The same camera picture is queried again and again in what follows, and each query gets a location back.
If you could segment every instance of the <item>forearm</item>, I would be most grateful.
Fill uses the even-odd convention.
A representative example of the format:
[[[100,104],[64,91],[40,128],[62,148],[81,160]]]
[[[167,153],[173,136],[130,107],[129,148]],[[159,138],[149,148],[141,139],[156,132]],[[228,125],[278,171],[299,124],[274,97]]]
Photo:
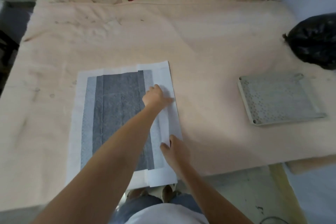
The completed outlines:
[[[252,224],[241,211],[207,184],[190,164],[181,166],[180,176],[210,224]]]
[[[146,106],[115,132],[34,223],[107,223],[132,178],[160,110]]]

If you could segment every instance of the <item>garbage bag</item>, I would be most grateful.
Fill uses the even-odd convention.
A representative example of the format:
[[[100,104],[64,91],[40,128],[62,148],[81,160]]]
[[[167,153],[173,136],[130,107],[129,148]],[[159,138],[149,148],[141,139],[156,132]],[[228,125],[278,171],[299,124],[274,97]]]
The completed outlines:
[[[309,17],[282,36],[303,62],[336,69],[336,13]]]

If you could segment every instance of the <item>gray plastic tray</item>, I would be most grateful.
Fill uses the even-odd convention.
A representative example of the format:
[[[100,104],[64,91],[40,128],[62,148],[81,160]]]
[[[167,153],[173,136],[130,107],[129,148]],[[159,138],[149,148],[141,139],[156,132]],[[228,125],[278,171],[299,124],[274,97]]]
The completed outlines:
[[[302,73],[241,76],[238,87],[253,125],[325,118]]]

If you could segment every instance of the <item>jeans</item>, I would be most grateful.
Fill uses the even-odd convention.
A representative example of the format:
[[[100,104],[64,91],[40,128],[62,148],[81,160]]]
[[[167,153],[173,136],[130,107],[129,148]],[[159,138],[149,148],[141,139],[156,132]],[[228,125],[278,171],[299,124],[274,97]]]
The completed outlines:
[[[118,210],[114,212],[112,215],[109,224],[124,224],[128,221],[129,218],[133,216],[133,214],[149,207],[152,205],[161,204],[162,200],[158,197],[152,195],[144,195],[138,198],[134,198],[126,201]],[[202,213],[201,209],[193,199],[190,194],[182,193],[173,197],[169,203],[175,205],[182,205],[196,213]]]

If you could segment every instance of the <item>cable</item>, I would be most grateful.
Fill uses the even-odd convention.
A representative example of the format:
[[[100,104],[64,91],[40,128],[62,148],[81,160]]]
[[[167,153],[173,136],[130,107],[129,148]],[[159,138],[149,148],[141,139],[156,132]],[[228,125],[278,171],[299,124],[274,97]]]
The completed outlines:
[[[261,222],[259,222],[259,224],[263,224],[264,221],[269,220],[269,219],[281,220],[281,221],[283,221],[284,223],[289,224],[287,221],[285,221],[285,220],[283,220],[283,219],[281,219],[281,218],[279,218],[279,217],[276,217],[276,216],[266,217],[266,218],[264,218]]]

